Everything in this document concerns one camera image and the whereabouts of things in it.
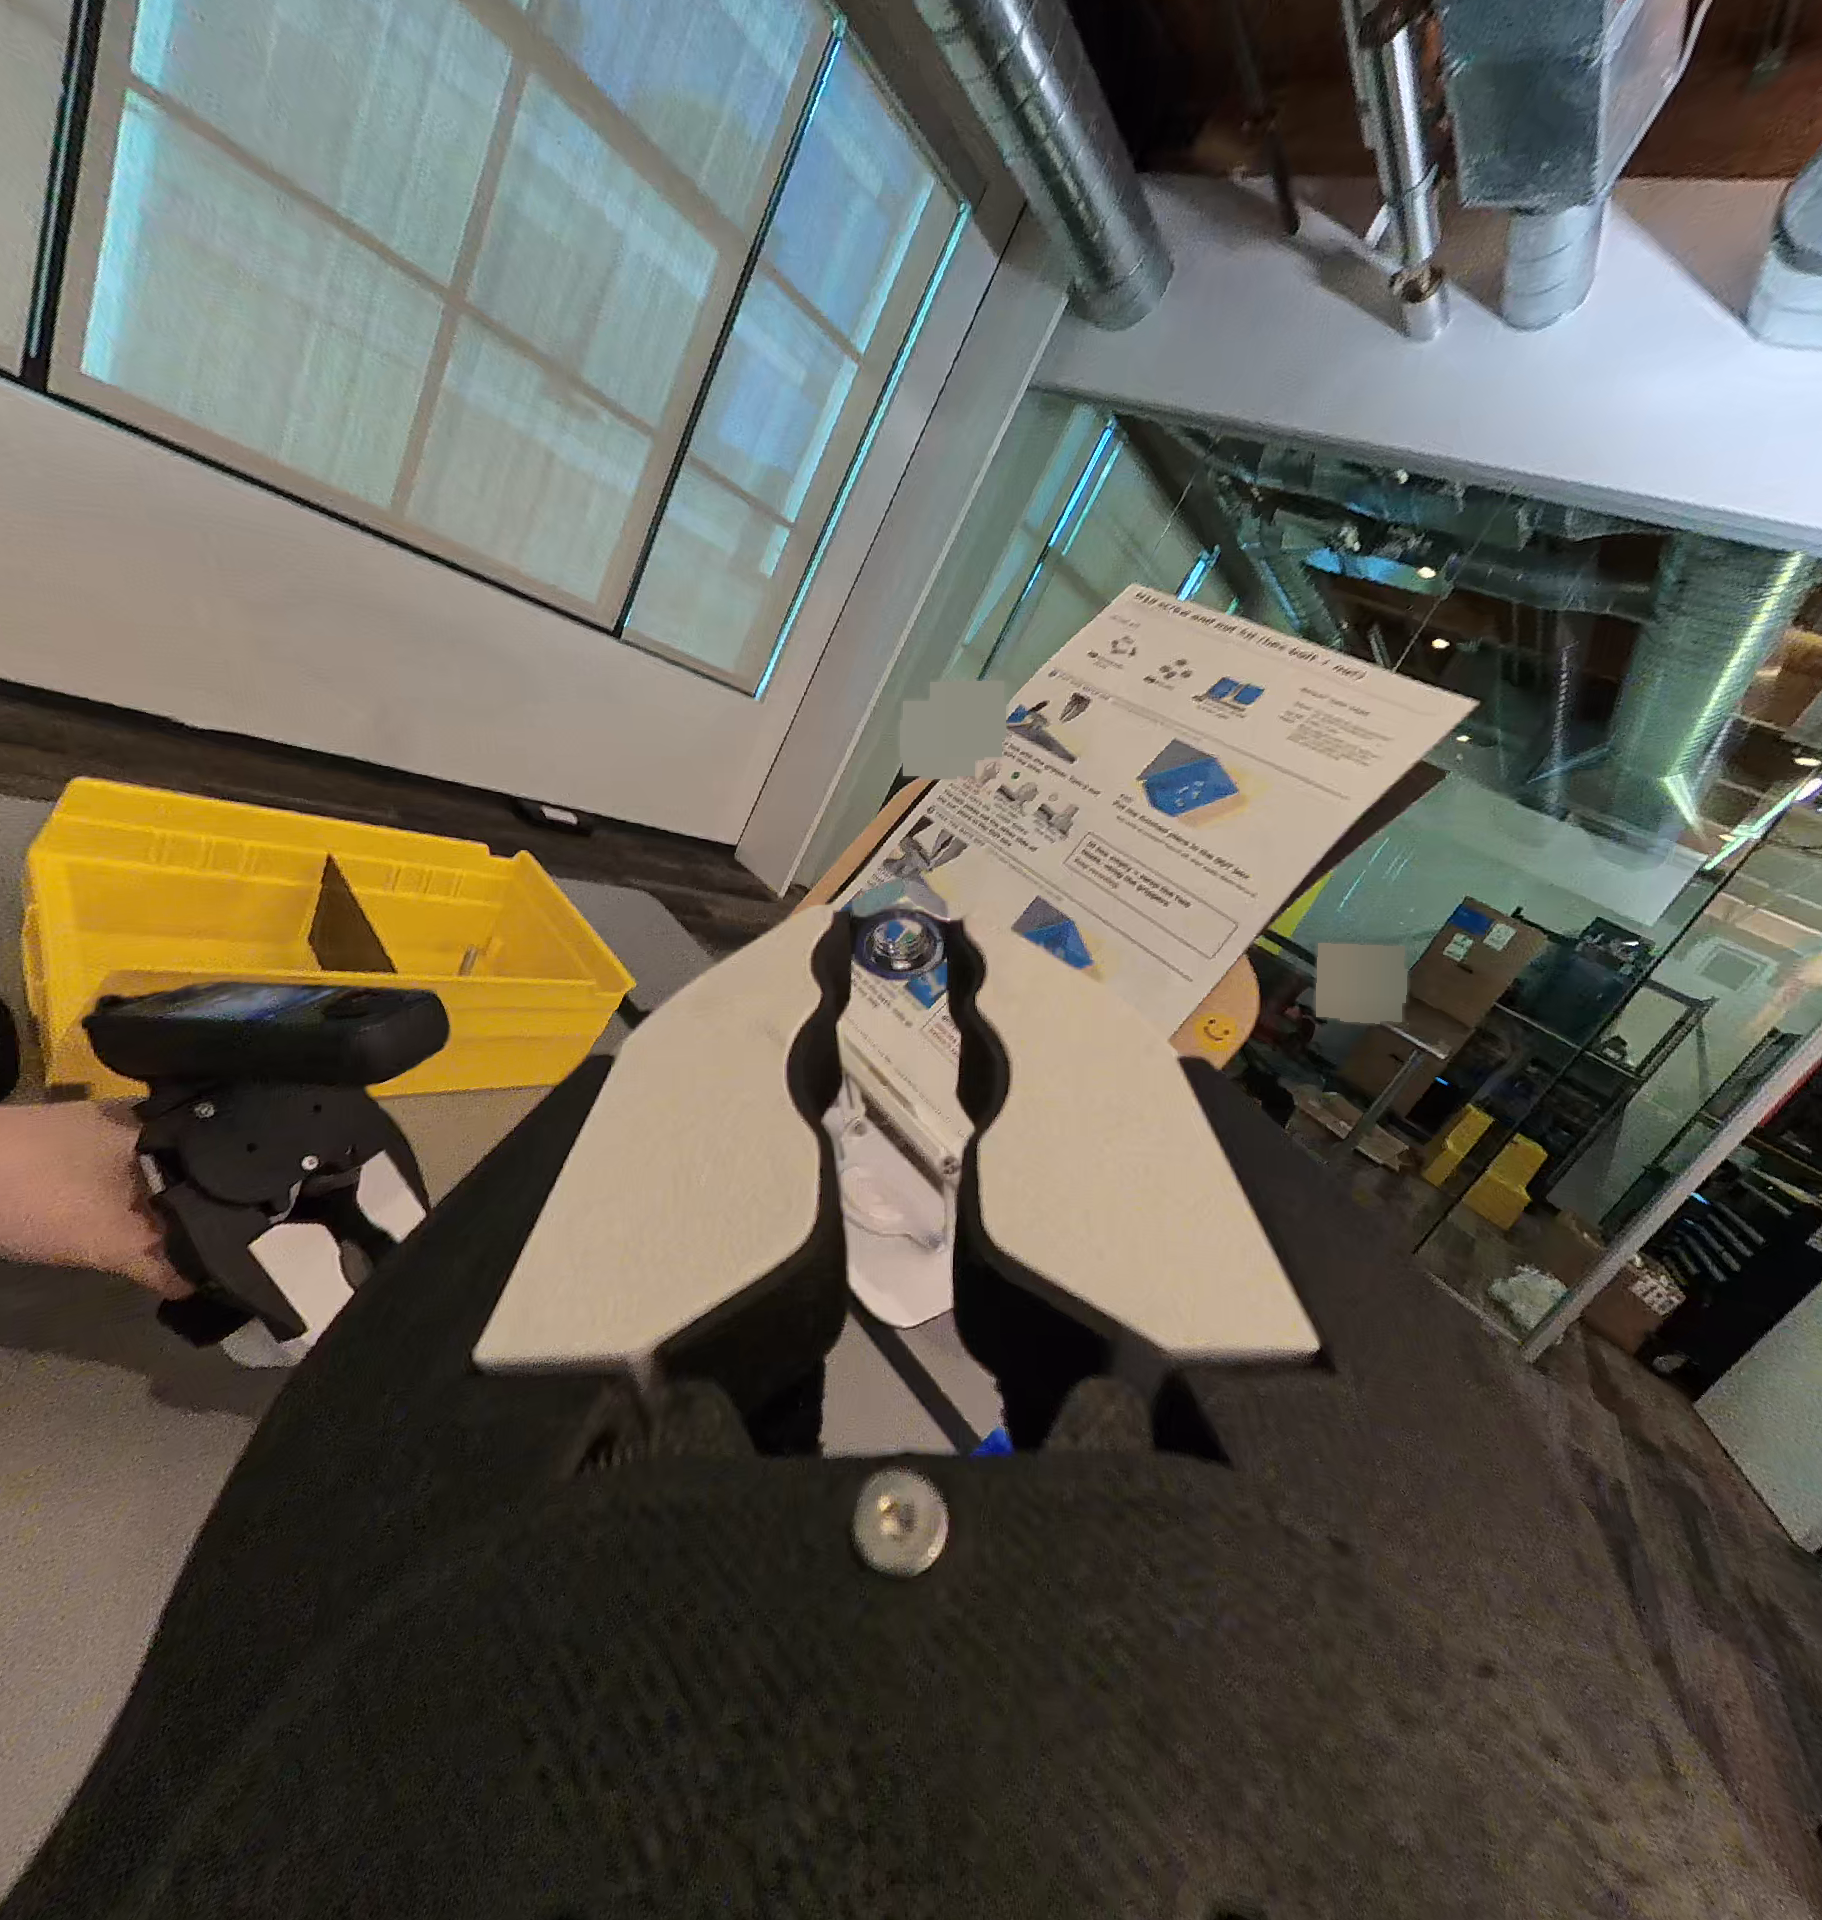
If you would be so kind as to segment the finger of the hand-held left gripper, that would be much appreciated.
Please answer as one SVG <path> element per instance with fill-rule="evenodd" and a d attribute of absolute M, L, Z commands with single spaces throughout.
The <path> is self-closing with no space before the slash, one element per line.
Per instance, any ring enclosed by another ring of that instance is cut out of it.
<path fill-rule="evenodd" d="M 268 1306 L 252 1311 L 255 1342 L 317 1342 L 346 1305 L 337 1235 L 318 1221 L 282 1221 L 249 1243 Z"/>
<path fill-rule="evenodd" d="M 355 1248 L 394 1248 L 426 1216 L 426 1202 L 408 1168 L 391 1153 L 375 1153 L 346 1183 L 346 1243 Z"/>

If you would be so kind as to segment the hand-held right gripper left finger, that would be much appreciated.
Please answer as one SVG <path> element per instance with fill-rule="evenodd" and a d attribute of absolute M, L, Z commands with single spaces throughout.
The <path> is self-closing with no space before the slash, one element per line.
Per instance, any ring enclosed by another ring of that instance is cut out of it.
<path fill-rule="evenodd" d="M 851 925 L 801 909 L 626 1038 L 474 1344 L 477 1398 L 583 1455 L 687 1398 L 823 1455 L 851 1316 L 826 1137 Z"/>

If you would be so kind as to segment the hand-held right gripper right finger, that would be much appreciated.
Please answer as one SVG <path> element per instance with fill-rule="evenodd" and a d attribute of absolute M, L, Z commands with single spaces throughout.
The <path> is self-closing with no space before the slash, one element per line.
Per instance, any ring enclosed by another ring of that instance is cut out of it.
<path fill-rule="evenodd" d="M 1017 1453 L 1079 1388 L 1152 1445 L 1221 1453 L 1201 1386 L 1326 1367 L 1324 1338 L 1186 1062 L 1111 990 L 988 921 L 945 927 L 954 1322 Z"/>

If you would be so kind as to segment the yellow plastic bin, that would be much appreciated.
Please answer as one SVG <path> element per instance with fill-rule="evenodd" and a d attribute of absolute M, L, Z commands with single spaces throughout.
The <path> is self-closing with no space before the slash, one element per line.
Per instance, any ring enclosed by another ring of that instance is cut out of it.
<path fill-rule="evenodd" d="M 307 930 L 333 854 L 394 975 L 322 972 Z M 394 827 L 71 779 L 20 869 L 20 975 L 49 1088 L 129 1097 L 80 1019 L 108 991 L 209 981 L 428 990 L 449 1034 L 378 1095 L 552 1086 L 633 990 L 534 854 Z M 469 976 L 453 968 L 479 946 Z"/>

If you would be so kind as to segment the steel hex nut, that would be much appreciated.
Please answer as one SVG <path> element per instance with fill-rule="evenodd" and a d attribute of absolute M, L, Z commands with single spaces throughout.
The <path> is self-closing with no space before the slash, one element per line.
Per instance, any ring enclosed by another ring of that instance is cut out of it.
<path fill-rule="evenodd" d="M 932 1005 L 946 991 L 946 932 L 939 914 L 896 903 L 853 921 L 853 962 Z"/>

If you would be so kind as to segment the cardboard bin divider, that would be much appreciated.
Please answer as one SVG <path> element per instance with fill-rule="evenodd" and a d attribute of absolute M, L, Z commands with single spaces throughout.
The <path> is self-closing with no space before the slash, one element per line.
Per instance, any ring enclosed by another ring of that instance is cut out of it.
<path fill-rule="evenodd" d="M 324 854 L 322 861 L 307 942 L 322 972 L 360 976 L 396 972 L 383 938 L 333 854 Z"/>

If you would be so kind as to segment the round-cornered wooden board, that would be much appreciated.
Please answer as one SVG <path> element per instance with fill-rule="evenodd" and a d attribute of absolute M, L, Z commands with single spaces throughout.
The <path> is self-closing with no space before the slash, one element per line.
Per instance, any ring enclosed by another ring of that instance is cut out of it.
<path fill-rule="evenodd" d="M 796 907 L 834 903 L 841 900 L 857 879 L 862 879 L 879 858 L 882 845 L 897 835 L 909 816 L 923 808 L 923 800 L 936 782 L 900 777 L 887 795 L 881 812 L 848 841 L 848 846 L 832 856 L 823 877 L 805 891 L 791 895 L 791 911 Z M 1220 1070 L 1230 1062 L 1237 1052 L 1254 1034 L 1260 1014 L 1260 987 L 1252 960 L 1238 957 L 1235 967 L 1201 997 L 1169 1034 L 1174 1052 L 1189 1061 L 1200 1061 Z"/>

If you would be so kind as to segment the white tablet stand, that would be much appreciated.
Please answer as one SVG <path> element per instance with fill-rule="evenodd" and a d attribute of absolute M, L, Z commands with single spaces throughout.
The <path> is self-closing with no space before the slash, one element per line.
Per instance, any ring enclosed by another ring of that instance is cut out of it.
<path fill-rule="evenodd" d="M 839 1037 L 841 1085 L 825 1116 L 854 1300 L 892 1329 L 951 1311 L 955 1198 L 966 1121 Z"/>

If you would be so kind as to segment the cardboard box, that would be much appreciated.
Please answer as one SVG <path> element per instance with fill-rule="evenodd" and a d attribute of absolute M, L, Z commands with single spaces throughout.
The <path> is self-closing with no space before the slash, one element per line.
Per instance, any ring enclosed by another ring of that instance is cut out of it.
<path fill-rule="evenodd" d="M 1477 1027 L 1550 944 L 1537 924 L 1464 898 L 1412 965 L 1406 1003 Z"/>

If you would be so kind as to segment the printed instruction sheet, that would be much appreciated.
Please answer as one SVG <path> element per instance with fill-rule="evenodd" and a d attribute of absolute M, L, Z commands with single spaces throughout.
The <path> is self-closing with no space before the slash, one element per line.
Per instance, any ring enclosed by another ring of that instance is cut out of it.
<path fill-rule="evenodd" d="M 1178 1029 L 1337 840 L 1473 712 L 1240 614 L 1121 592 L 854 877 L 992 918 Z"/>

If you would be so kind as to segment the large paned window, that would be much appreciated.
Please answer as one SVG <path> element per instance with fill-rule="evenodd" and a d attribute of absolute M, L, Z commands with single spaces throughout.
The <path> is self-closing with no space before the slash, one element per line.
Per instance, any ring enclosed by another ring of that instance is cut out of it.
<path fill-rule="evenodd" d="M 814 2 L 144 2 L 55 386 L 757 699 L 966 230 Z"/>

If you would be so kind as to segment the shiny metal pipe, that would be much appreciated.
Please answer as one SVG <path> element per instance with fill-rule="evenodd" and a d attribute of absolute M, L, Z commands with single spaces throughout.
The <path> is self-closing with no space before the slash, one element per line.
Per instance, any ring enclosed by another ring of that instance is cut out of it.
<path fill-rule="evenodd" d="M 1428 3 L 1341 2 L 1359 130 L 1374 161 L 1379 211 L 1365 237 L 1386 275 L 1403 336 L 1433 343 L 1448 324 L 1440 265 L 1438 159 L 1428 92 Z"/>

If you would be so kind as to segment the silver spiral duct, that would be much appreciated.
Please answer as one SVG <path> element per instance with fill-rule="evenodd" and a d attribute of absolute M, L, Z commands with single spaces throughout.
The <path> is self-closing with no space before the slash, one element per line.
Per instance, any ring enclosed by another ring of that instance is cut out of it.
<path fill-rule="evenodd" d="M 919 2 L 917 13 L 1105 331 L 1164 300 L 1173 257 L 1098 71 L 1063 2 Z"/>

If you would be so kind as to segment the galvanised box duct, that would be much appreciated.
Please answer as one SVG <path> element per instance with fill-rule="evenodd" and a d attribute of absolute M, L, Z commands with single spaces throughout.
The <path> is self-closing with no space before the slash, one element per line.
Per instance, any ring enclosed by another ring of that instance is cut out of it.
<path fill-rule="evenodd" d="M 1586 302 L 1613 189 L 1694 50 L 1705 3 L 1433 3 L 1462 207 L 1506 217 L 1497 312 Z"/>

